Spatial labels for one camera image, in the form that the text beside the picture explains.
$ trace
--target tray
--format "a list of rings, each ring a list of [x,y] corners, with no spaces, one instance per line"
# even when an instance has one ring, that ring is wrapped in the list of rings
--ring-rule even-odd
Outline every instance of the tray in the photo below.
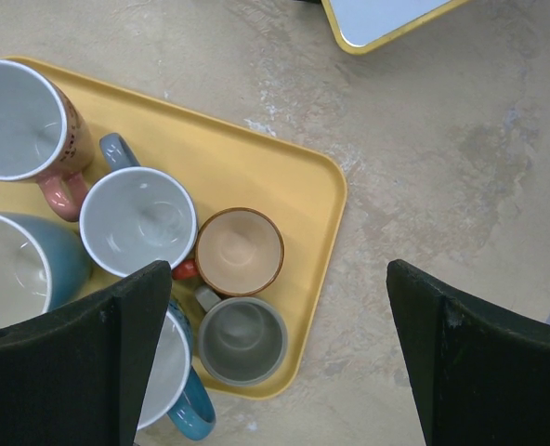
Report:
[[[41,61],[10,58],[39,71],[71,98],[94,140],[119,132],[146,166],[177,178],[192,196],[202,224],[233,206],[253,207],[273,219],[285,241],[279,278],[260,297],[281,312],[289,331],[282,367],[253,387],[227,387],[198,358],[194,367],[208,388],[253,400],[283,392],[297,374],[347,198],[340,168],[328,157],[236,125],[104,84]],[[91,185],[109,172],[99,151],[85,171]],[[37,186],[0,182],[0,210],[61,221]],[[82,295],[117,279],[95,268]],[[195,280],[175,282],[174,293],[196,332],[203,317],[191,291]]]
[[[322,0],[334,40],[362,55],[401,37],[469,0]]]

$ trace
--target stained concrete surface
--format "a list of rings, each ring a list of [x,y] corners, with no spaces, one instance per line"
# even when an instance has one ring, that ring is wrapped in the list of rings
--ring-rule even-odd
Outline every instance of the stained concrete surface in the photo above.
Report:
[[[401,257],[550,310],[550,0],[473,0],[362,58],[291,0],[0,1],[22,54],[331,155],[349,196],[297,379],[213,395],[204,444],[424,444],[386,296]],[[166,418],[141,446],[188,444]]]

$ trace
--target gray cup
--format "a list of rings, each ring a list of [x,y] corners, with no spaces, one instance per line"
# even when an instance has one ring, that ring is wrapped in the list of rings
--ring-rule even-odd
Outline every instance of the gray cup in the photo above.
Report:
[[[194,292],[207,312],[199,329],[199,356],[207,372],[229,386],[254,386],[272,376],[287,351],[279,312],[256,297],[221,300],[206,285]]]

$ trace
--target brown mug with pink handle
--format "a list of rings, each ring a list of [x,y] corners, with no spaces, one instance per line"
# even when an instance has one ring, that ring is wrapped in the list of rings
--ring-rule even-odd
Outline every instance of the brown mug with pink handle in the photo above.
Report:
[[[89,132],[69,99],[36,70],[0,60],[0,181],[37,183],[49,206],[77,221],[92,161]]]
[[[282,270],[283,237],[264,214],[246,207],[225,209],[199,230],[194,259],[172,271],[179,281],[200,275],[222,295],[255,295]]]

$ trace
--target cup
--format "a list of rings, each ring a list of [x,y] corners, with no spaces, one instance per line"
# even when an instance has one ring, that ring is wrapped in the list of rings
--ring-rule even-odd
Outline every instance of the cup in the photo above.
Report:
[[[90,271],[71,230],[39,216],[0,213],[0,328],[69,302]]]
[[[256,297],[221,300],[206,285],[194,294],[207,312],[198,343],[210,375],[229,386],[247,387],[277,371],[287,352],[287,329],[274,307]]]
[[[197,235],[191,197],[169,175],[141,167],[119,135],[107,135],[99,144],[112,172],[91,188],[83,203],[79,222],[85,249],[119,277],[154,260],[166,260],[174,268]]]
[[[283,237],[264,214],[233,207],[204,223],[194,254],[173,270],[175,280],[200,275],[222,295],[255,295],[282,270]]]
[[[35,70],[0,60],[0,181],[37,183],[54,212],[77,221],[87,194],[82,171],[93,157],[69,99]]]
[[[189,439],[204,439],[216,424],[216,412],[192,368],[192,330],[180,307],[170,301],[137,429],[166,413]]]

